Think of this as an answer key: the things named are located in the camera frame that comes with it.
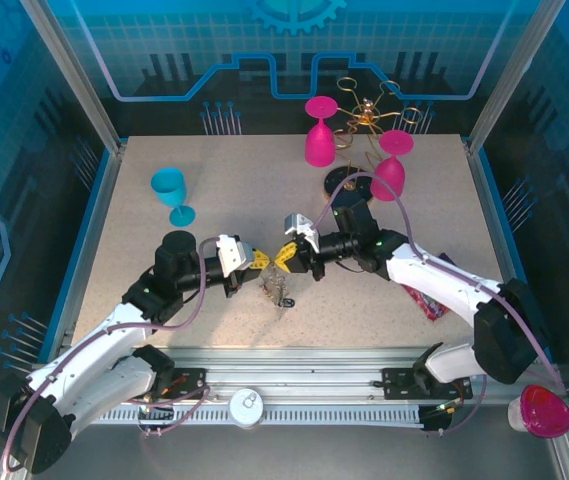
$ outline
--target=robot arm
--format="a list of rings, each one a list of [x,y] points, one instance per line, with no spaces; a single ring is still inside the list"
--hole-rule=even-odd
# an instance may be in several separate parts
[[[258,278],[269,263],[239,237],[220,235],[216,244],[216,254],[204,260],[205,284],[223,285],[227,298]],[[142,395],[150,401],[162,398],[173,381],[173,361],[150,345],[132,354],[131,349],[170,320],[183,307],[184,293],[197,290],[200,280],[195,238],[184,231],[169,233],[155,252],[154,266],[91,333],[26,379],[7,377],[0,385],[3,441],[26,402],[50,381],[19,427],[11,455],[31,473],[40,473],[61,457],[79,432],[114,406]],[[106,334],[88,341],[99,332]],[[53,378],[65,359],[68,363]]]
[[[423,389],[482,373],[514,383],[537,354],[514,319],[486,291],[505,298],[544,348],[544,322],[527,285],[516,279],[502,284],[481,278],[411,246],[406,236],[379,229],[366,202],[356,195],[343,192],[333,203],[339,232],[319,235],[307,218],[289,216],[285,231],[293,241],[280,250],[275,263],[290,273],[311,271],[319,281],[327,262],[353,258],[364,271],[413,287],[462,317],[473,328],[473,337],[434,345],[414,365],[416,382]]]

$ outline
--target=white lid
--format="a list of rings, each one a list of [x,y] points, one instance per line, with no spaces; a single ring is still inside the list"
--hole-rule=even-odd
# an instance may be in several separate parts
[[[262,397],[250,388],[235,392],[228,402],[228,407],[231,420],[242,428],[249,428],[258,423],[264,413]]]

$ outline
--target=gear logo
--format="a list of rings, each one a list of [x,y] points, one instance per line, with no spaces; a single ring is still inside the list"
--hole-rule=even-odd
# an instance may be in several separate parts
[[[324,28],[326,19],[334,20],[345,0],[248,0],[253,20],[261,20],[264,28],[275,27],[277,33],[300,30],[311,33],[313,27]]]
[[[24,29],[24,17],[18,0],[0,0],[0,45],[9,52]]]

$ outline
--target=beige tabletop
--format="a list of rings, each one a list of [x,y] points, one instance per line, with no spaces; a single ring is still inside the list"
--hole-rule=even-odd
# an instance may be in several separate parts
[[[97,255],[75,330],[77,341],[101,322],[128,287],[152,265],[162,237],[173,230],[170,209],[150,188],[158,169],[182,169],[187,204],[197,212],[187,228],[198,242],[218,234],[240,235],[275,256],[289,238],[284,218],[299,212],[315,219],[326,203],[322,183],[330,168],[304,161],[304,136],[131,137],[122,161]],[[477,192],[457,135],[418,135],[402,157],[406,204],[416,241],[433,254],[446,252],[475,274],[500,280]],[[365,163],[364,137],[349,156]],[[342,165],[339,159],[334,166]],[[381,228],[405,232],[397,205],[373,201]],[[320,233],[337,230],[329,215]],[[157,346],[201,347],[394,347],[425,346],[468,335],[471,329],[448,313],[431,322],[399,285],[376,275],[327,265],[319,283],[311,274],[287,275],[292,309],[280,309],[246,284],[227,300],[222,287],[207,290],[204,307],[187,330],[157,333]],[[172,322],[184,320],[192,305]]]

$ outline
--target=pink wine glass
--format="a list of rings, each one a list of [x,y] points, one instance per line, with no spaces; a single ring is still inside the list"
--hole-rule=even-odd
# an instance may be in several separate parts
[[[413,150],[413,145],[413,138],[402,130],[389,130],[380,137],[380,147],[391,156],[381,162],[374,173],[388,183],[398,196],[401,196],[404,191],[406,172],[404,165],[397,159],[396,155],[410,153]],[[371,182],[371,193],[383,202],[395,200],[395,195],[376,178]]]
[[[331,97],[313,97],[306,102],[305,110],[319,120],[306,136],[306,161],[314,167],[328,167],[335,161],[335,141],[324,119],[335,115],[337,102]]]

